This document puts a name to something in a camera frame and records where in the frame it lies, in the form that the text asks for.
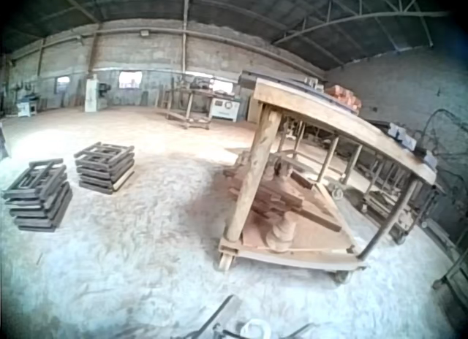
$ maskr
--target caster wheel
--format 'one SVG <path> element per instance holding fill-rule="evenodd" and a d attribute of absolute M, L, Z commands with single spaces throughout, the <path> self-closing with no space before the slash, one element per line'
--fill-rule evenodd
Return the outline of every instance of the caster wheel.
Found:
<path fill-rule="evenodd" d="M 341 188 L 335 188 L 334 190 L 332 190 L 331 196 L 334 200 L 343 199 L 343 190 Z"/>
<path fill-rule="evenodd" d="M 352 271 L 336 271 L 333 277 L 338 284 L 347 284 L 351 281 Z"/>
<path fill-rule="evenodd" d="M 432 284 L 432 289 L 438 290 L 440 287 L 444 284 L 444 281 L 442 279 L 438 279 Z"/>
<path fill-rule="evenodd" d="M 407 239 L 407 235 L 404 233 L 400 233 L 399 236 L 395 239 L 395 243 L 397 245 L 401 245 Z"/>
<path fill-rule="evenodd" d="M 221 254 L 221 259 L 219 260 L 219 270 L 222 272 L 227 272 L 231 264 L 233 263 L 234 256 L 228 254 Z"/>

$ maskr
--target concrete block wall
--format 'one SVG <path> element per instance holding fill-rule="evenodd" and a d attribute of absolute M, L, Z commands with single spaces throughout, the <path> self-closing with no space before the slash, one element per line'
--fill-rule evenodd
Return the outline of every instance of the concrete block wall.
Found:
<path fill-rule="evenodd" d="M 130 19 L 115 20 L 104 23 L 101 29 L 111 28 L 143 28 L 165 27 L 181 28 L 177 20 Z M 40 94 L 44 108 L 67 107 L 80 104 L 83 101 L 86 88 L 86 73 L 88 58 L 92 45 L 92 33 L 95 25 L 81 26 L 60 34 L 47 37 L 46 43 L 77 37 L 68 42 L 44 48 L 40 76 L 37 78 L 37 62 L 39 52 L 20 57 L 40 45 L 32 45 L 15 51 L 11 57 L 15 66 L 10 70 L 10 89 L 24 82 L 31 83 L 32 88 Z M 321 75 L 322 70 L 307 63 L 303 59 L 269 45 L 258 37 L 238 33 L 231 28 L 207 26 L 190 22 L 189 30 L 214 34 L 221 37 L 262 47 L 272 53 L 287 58 L 302 67 L 312 69 Z M 159 93 L 159 85 L 169 85 L 171 75 L 179 75 L 182 63 L 181 35 L 151 33 L 142 38 L 138 32 L 125 34 L 103 34 L 97 40 L 96 54 L 93 62 L 93 72 L 96 72 L 101 82 L 109 83 L 112 90 L 108 93 L 111 104 L 154 105 Z M 273 70 L 295 75 L 304 75 L 281 61 L 234 47 L 221 42 L 187 37 L 186 69 L 193 72 L 204 72 L 228 80 L 237 80 L 243 69 Z M 143 80 L 138 90 L 118 89 L 120 71 L 142 71 Z M 69 76 L 70 84 L 65 95 L 55 93 L 55 80 L 60 76 Z M 15 111 L 14 101 L 27 94 L 21 89 L 17 94 L 10 91 L 7 102 L 11 111 Z"/>
<path fill-rule="evenodd" d="M 420 49 L 360 61 L 331 70 L 326 77 L 330 84 L 343 85 L 361 98 L 361 117 L 399 123 L 416 133 L 416 137 L 437 109 L 447 109 L 468 123 L 467 65 L 438 50 Z M 446 116 L 438 115 L 429 129 L 429 134 L 435 134 L 439 145 L 443 146 L 439 151 L 468 152 L 468 135 Z M 468 183 L 467 155 L 439 158 L 439 165 L 461 175 Z M 459 186 L 460 194 L 457 195 L 460 199 L 466 197 L 460 180 L 444 172 L 439 176 Z M 463 228 L 450 199 L 442 202 L 436 217 L 452 236 L 458 235 Z"/>

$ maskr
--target metal roof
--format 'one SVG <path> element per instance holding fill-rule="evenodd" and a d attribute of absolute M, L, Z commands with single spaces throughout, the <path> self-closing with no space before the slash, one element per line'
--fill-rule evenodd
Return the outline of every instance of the metal roof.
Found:
<path fill-rule="evenodd" d="M 448 14 L 436 0 L 22 0 L 10 9 L 7 52 L 88 23 L 185 16 L 261 37 L 324 70 L 432 45 L 429 21 Z"/>

